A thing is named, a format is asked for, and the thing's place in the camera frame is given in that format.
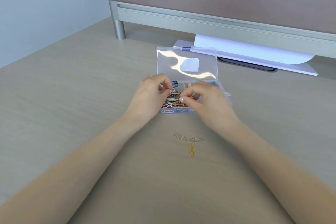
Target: metal post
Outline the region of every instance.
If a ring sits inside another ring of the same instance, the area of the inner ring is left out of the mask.
[[[111,9],[111,16],[114,23],[115,36],[118,40],[123,40],[125,36],[124,22],[119,20],[118,2],[119,0],[108,0]]]

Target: box lid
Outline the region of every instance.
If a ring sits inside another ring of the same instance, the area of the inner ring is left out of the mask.
[[[218,80],[215,48],[158,47],[156,57],[157,73],[172,81]]]

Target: metal frame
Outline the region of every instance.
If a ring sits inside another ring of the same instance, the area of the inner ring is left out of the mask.
[[[124,21],[336,58],[336,34],[109,0],[117,39]]]

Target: white sticker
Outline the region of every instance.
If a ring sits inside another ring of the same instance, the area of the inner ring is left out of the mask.
[[[197,58],[185,59],[180,65],[180,69],[182,72],[198,72],[199,68],[200,65]]]

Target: person's right arm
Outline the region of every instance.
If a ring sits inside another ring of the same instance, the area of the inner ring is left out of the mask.
[[[202,103],[196,101],[200,95]],[[244,125],[219,87],[197,82],[181,97],[208,127],[237,148],[297,224],[336,223],[335,190]]]

